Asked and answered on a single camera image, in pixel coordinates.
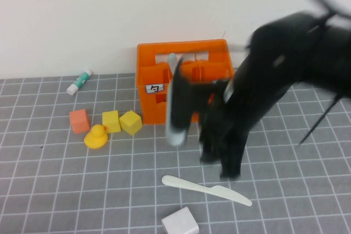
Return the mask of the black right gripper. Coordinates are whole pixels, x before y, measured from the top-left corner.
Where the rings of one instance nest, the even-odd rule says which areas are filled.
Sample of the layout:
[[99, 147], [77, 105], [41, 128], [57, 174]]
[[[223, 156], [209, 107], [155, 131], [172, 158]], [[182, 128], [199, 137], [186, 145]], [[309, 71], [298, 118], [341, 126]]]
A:
[[303, 17], [269, 22], [252, 34], [248, 54], [233, 78], [193, 84], [200, 161], [220, 161], [221, 179], [240, 176], [248, 133], [296, 81], [291, 59], [303, 51], [303, 37]]

